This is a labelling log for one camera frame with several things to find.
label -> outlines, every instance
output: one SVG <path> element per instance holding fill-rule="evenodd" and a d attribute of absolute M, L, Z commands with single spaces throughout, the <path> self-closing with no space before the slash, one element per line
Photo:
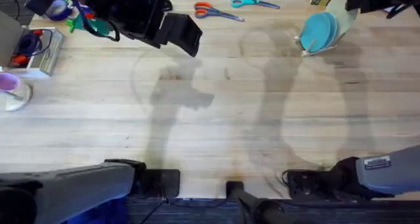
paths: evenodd
<path fill-rule="evenodd" d="M 365 169 L 379 169 L 391 166 L 391 158 L 389 156 L 382 156 L 378 158 L 368 158 L 363 161 Z"/>

teal plate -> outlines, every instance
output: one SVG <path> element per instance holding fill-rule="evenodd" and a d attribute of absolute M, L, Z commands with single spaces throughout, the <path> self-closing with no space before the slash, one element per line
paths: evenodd
<path fill-rule="evenodd" d="M 338 34 L 339 22 L 330 12 L 322 12 L 322 14 L 327 16 L 327 18 L 329 19 L 329 22 L 331 23 L 331 31 L 329 33 L 327 43 L 325 44 L 324 47 L 322 47 L 324 49 L 331 46 L 334 43 L 335 38 L 337 37 L 337 34 Z"/>
<path fill-rule="evenodd" d="M 314 41 L 314 44 L 309 49 L 311 53 L 319 51 L 326 45 L 330 32 L 331 24 L 329 18 L 324 13 L 316 13 L 305 21 L 304 30 L 299 39 L 305 50 L 308 50 L 310 44 Z"/>

stack of plates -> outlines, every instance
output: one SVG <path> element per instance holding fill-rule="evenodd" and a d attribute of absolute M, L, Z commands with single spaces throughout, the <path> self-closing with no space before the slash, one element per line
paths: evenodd
<path fill-rule="evenodd" d="M 313 14 L 304 23 L 299 39 L 310 53 L 330 47 L 353 25 L 358 10 L 346 10 L 347 0 L 331 0 L 327 12 Z"/>
<path fill-rule="evenodd" d="M 316 13 L 304 23 L 299 39 L 302 47 L 310 53 L 331 46 L 337 37 L 338 21 L 330 12 Z"/>

blue tape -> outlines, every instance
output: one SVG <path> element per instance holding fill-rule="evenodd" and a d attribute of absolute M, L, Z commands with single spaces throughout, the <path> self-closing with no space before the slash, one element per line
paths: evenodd
<path fill-rule="evenodd" d="M 61 21 L 67 19 L 72 12 L 66 0 L 54 0 L 45 15 L 52 21 Z"/>

wooden table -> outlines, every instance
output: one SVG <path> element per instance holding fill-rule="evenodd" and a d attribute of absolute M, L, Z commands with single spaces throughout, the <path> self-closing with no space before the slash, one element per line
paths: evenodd
<path fill-rule="evenodd" d="M 319 11 L 308 0 L 196 1 L 245 22 L 195 19 L 196 58 L 123 37 L 119 43 L 57 26 L 65 40 L 54 76 L 34 80 L 25 109 L 1 113 L 0 171 L 40 171 L 127 158 L 182 172 L 181 197 L 224 197 L 240 180 L 250 193 L 287 198 L 283 170 L 330 168 L 349 156 L 420 143 L 420 19 L 358 17 L 339 47 L 301 58 L 293 36 Z"/>

